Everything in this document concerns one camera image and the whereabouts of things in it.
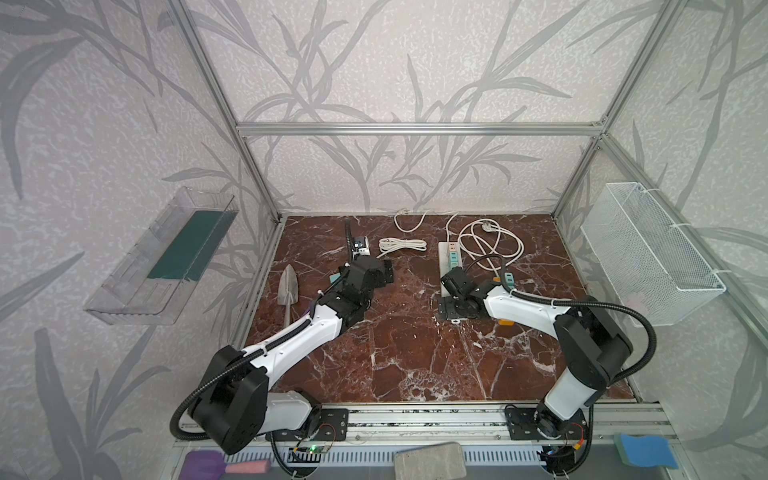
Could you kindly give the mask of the white multicolour power strip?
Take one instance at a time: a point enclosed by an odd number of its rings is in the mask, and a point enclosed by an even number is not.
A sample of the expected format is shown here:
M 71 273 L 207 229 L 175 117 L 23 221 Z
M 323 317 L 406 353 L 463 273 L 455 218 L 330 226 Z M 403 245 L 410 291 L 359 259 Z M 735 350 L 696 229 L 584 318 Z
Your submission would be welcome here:
M 462 267 L 462 253 L 458 242 L 438 243 L 439 276 L 443 277 L 455 267 Z

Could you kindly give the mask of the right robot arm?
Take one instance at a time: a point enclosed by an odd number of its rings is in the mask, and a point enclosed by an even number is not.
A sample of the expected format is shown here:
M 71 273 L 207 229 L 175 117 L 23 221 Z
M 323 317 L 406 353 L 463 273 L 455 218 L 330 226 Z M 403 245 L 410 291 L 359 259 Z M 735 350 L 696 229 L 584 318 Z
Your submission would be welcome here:
M 657 335 L 639 312 L 592 297 L 561 300 L 524 293 L 504 281 L 476 283 L 460 267 L 441 277 L 448 296 L 441 300 L 443 316 L 509 320 L 543 332 L 558 341 L 565 368 L 535 411 L 514 421 L 550 439 L 559 438 L 581 412 L 614 383 L 642 370 L 653 358 Z M 645 330 L 647 345 L 631 366 L 624 364 L 634 347 L 610 313 L 634 318 Z

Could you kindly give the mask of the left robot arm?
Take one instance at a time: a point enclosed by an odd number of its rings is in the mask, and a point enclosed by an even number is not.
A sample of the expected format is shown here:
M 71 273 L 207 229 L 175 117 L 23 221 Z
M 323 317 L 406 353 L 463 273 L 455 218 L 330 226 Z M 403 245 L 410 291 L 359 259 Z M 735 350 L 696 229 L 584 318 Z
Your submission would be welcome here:
M 242 350 L 221 348 L 199 386 L 172 414 L 171 435 L 181 441 L 212 440 L 227 454 L 262 435 L 271 440 L 282 431 L 302 439 L 314 435 L 321 427 L 320 402 L 273 387 L 312 352 L 362 321 L 375 290 L 393 281 L 391 261 L 360 255 L 341 266 L 338 278 L 299 320 Z

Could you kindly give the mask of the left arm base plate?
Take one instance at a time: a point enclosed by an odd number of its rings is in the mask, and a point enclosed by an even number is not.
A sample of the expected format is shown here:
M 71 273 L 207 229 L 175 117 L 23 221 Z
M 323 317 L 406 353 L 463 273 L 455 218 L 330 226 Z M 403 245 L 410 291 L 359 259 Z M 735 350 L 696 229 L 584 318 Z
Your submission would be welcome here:
M 350 411 L 345 408 L 323 407 L 310 414 L 298 430 L 277 430 L 267 435 L 277 442 L 312 441 L 344 441 L 349 426 Z

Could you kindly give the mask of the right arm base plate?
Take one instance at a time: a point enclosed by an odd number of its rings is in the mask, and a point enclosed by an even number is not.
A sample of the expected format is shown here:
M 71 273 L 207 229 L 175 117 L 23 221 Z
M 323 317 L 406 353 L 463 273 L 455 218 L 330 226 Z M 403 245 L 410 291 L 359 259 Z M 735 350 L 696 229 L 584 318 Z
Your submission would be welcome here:
M 504 417 L 511 440 L 583 441 L 588 426 L 582 410 L 562 420 L 544 406 L 521 407 L 508 404 Z

